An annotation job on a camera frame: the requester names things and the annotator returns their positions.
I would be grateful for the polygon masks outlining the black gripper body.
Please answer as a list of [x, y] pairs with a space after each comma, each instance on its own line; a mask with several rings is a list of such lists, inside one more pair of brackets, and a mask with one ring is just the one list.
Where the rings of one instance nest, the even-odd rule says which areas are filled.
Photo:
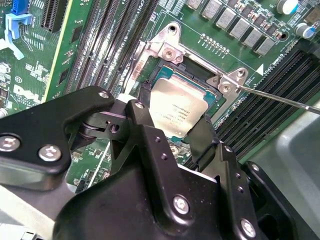
[[219, 185], [181, 166], [195, 221], [171, 235], [155, 220], [142, 169], [132, 166], [75, 195], [55, 221], [56, 240], [233, 240], [219, 201]]

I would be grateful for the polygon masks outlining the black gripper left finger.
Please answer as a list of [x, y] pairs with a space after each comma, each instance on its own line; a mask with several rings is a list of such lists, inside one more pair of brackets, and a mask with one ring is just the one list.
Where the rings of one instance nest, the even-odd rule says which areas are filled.
[[7, 116], [0, 121], [0, 184], [21, 200], [56, 190], [71, 165], [71, 152], [107, 138], [115, 145], [108, 181], [78, 194], [63, 216], [101, 221], [120, 200], [107, 193], [128, 163], [140, 163], [154, 218], [192, 223], [194, 213], [181, 171], [149, 109], [139, 100], [119, 103], [97, 86]]

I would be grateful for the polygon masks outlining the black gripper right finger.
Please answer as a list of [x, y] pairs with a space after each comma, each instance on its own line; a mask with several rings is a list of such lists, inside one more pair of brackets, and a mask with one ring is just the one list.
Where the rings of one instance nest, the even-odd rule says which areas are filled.
[[218, 183], [219, 226], [226, 240], [306, 240], [308, 225], [266, 172], [238, 163], [206, 115], [188, 132], [192, 161]]

